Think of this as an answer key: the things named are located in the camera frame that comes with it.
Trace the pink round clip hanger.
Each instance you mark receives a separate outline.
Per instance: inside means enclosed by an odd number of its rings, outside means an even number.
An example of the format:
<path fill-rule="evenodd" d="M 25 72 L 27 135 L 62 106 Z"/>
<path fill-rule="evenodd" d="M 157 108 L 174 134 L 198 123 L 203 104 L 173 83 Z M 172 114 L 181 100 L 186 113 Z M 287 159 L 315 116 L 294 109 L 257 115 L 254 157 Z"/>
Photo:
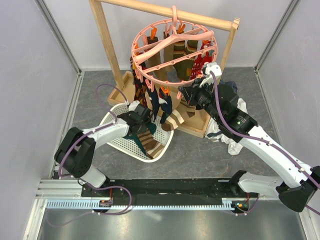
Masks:
<path fill-rule="evenodd" d="M 218 46 L 213 30 L 178 18 L 172 6 L 171 18 L 159 20 L 143 28 L 131 47 L 132 69 L 136 78 L 154 91 L 155 85 L 178 87 L 189 85 L 202 66 L 198 57 L 217 58 Z"/>

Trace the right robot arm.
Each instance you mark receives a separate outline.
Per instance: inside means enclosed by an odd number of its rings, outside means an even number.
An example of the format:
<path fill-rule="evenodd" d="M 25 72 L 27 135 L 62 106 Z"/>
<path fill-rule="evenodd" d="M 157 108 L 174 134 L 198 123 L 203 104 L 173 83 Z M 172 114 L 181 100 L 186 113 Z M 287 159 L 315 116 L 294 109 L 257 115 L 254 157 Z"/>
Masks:
<path fill-rule="evenodd" d="M 278 198 L 287 208 L 301 213 L 320 188 L 320 168 L 303 163 L 275 142 L 249 114 L 238 108 L 239 96 L 227 84 L 201 84 L 178 87 L 187 105 L 204 110 L 226 137 L 262 159 L 276 172 L 263 176 L 237 171 L 229 181 L 235 197 L 255 193 Z"/>

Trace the brown striped sock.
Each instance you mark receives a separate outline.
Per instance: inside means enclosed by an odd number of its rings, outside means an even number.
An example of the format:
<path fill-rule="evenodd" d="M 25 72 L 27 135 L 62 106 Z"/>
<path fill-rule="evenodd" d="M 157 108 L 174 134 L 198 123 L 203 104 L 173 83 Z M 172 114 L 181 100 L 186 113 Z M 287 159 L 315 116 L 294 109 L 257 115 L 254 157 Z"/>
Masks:
<path fill-rule="evenodd" d="M 140 140 L 142 147 L 146 152 L 146 155 L 150 159 L 157 158 L 165 148 L 165 146 L 161 142 L 154 139 L 152 133 L 149 130 L 144 133 L 138 134 L 137 137 Z"/>
<path fill-rule="evenodd" d="M 166 118 L 165 122 L 161 124 L 161 128 L 166 132 L 173 131 L 192 118 L 195 112 L 196 107 L 188 105 L 187 102 L 182 99 L 179 105 Z"/>

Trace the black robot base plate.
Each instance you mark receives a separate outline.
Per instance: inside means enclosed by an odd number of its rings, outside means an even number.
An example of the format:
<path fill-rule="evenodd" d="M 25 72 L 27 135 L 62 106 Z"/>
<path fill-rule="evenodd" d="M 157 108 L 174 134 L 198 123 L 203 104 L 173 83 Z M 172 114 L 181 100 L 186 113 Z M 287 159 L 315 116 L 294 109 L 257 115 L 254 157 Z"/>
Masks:
<path fill-rule="evenodd" d="M 251 200 L 257 193 L 245 193 L 233 178 L 111 179 L 103 187 L 129 190 L 131 204 L 219 204 L 223 198 Z"/>

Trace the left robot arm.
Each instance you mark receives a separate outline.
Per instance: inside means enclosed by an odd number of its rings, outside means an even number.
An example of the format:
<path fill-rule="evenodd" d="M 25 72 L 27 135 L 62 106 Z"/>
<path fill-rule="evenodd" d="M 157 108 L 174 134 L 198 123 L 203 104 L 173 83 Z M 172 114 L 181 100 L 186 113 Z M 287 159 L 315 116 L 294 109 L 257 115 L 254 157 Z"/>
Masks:
<path fill-rule="evenodd" d="M 92 164 L 95 150 L 115 139 L 146 132 L 152 120 L 152 111 L 139 101 L 128 104 L 122 114 L 110 114 L 111 120 L 102 125 L 70 128 L 54 155 L 60 177 L 64 176 L 62 169 L 65 169 L 71 176 L 88 183 L 99 197 L 109 193 L 110 185 L 109 178 Z"/>

